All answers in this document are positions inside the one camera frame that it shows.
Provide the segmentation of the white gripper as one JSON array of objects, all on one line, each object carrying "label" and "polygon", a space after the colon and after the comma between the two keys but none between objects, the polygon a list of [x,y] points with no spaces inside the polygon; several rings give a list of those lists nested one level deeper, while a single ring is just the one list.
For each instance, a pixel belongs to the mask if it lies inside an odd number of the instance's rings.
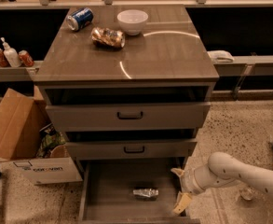
[{"label": "white gripper", "polygon": [[207,165],[196,169],[171,168],[171,172],[180,177],[182,192],[177,195],[173,213],[180,215],[191,203],[191,194],[200,194],[214,183],[214,173]]}]

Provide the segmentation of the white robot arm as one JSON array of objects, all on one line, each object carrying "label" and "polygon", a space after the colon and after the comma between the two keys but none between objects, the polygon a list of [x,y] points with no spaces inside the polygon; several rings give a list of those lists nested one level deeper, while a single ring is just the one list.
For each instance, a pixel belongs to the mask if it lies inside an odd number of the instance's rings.
[{"label": "white robot arm", "polygon": [[273,200],[273,171],[246,164],[224,152],[214,152],[208,162],[194,170],[171,168],[179,177],[181,190],[173,207],[181,214],[191,203],[193,195],[209,188],[230,187],[241,181]]}]

